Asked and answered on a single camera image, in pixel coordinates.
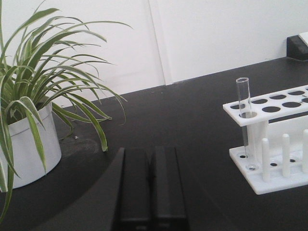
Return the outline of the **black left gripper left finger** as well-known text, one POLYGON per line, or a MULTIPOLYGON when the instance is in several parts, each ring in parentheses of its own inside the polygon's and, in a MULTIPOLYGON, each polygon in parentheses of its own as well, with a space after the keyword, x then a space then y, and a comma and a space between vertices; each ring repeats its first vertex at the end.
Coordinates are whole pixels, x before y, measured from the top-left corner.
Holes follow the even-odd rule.
POLYGON ((120 150, 123 162, 112 230, 147 231, 150 226, 149 163, 140 148, 120 150))

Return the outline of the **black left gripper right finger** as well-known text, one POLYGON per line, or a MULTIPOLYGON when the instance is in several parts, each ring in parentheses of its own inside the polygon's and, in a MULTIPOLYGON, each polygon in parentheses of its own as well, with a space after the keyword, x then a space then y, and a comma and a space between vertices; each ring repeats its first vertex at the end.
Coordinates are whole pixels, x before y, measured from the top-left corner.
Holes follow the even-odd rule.
POLYGON ((155 231, 186 231, 188 219, 174 147, 155 147, 151 159, 151 210, 155 231))

